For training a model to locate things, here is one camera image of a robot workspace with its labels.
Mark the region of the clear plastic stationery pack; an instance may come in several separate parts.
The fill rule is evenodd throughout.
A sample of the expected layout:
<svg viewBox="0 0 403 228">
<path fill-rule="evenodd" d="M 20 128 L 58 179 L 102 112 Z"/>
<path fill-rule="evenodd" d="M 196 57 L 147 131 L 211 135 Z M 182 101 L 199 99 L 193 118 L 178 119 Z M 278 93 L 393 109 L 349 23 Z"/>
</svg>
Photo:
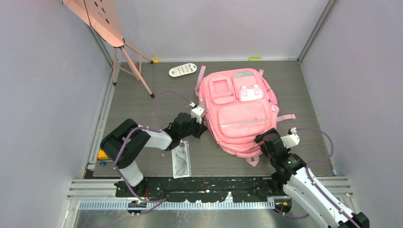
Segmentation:
<svg viewBox="0 0 403 228">
<path fill-rule="evenodd" d="M 188 141 L 181 141 L 172 149 L 173 178 L 191 177 L 191 162 Z"/>
</svg>

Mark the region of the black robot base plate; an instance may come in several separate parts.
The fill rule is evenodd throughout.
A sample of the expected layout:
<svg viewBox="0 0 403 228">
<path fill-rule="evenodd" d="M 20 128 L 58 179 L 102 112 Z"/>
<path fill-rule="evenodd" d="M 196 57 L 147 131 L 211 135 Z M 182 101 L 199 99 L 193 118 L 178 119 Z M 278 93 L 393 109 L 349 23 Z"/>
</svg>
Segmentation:
<svg viewBox="0 0 403 228">
<path fill-rule="evenodd" d="M 268 197 L 285 196 L 271 177 L 145 177 L 133 190 L 151 201 L 191 203 L 223 202 L 227 197 L 234 202 L 263 202 Z"/>
</svg>

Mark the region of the pink student backpack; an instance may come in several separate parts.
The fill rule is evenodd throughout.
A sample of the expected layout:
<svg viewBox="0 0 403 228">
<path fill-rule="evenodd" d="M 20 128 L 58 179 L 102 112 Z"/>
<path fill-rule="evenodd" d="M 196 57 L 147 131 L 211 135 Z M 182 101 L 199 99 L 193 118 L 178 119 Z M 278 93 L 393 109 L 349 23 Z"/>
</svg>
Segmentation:
<svg viewBox="0 0 403 228">
<path fill-rule="evenodd" d="M 207 76 L 205 69 L 201 67 L 195 87 L 204 109 L 203 124 L 225 152 L 255 167 L 262 155 L 256 136 L 296 116 L 279 115 L 278 100 L 262 69 L 234 69 Z"/>
</svg>

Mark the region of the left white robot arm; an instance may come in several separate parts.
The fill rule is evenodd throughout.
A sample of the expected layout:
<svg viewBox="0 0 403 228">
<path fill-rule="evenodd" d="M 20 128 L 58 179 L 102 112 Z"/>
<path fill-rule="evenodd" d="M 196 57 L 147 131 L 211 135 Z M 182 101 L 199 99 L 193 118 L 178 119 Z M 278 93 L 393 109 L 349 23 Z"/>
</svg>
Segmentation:
<svg viewBox="0 0 403 228">
<path fill-rule="evenodd" d="M 197 122 L 188 113 L 179 113 L 166 128 L 154 130 L 138 124 L 133 119 L 126 119 L 107 136 L 100 149 L 113 161 L 119 175 L 128 182 L 127 190 L 135 197 L 145 193 L 144 175 L 135 160 L 143 148 L 156 148 L 167 151 L 179 146 L 182 139 L 200 136 L 207 126 Z"/>
</svg>

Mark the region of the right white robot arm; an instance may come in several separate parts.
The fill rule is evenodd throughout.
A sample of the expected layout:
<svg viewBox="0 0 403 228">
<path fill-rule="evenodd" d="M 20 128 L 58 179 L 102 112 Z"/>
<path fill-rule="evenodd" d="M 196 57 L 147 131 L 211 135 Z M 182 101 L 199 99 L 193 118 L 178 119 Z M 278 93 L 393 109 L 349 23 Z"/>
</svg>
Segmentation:
<svg viewBox="0 0 403 228">
<path fill-rule="evenodd" d="M 291 128 L 287 135 L 280 136 L 272 128 L 255 137 L 275 169 L 271 175 L 273 192 L 290 196 L 324 228 L 368 228 L 370 222 L 364 213 L 355 213 L 344 205 L 313 174 L 310 165 L 314 161 L 305 163 L 291 153 L 291 148 L 300 142 L 297 132 L 297 128 Z"/>
</svg>

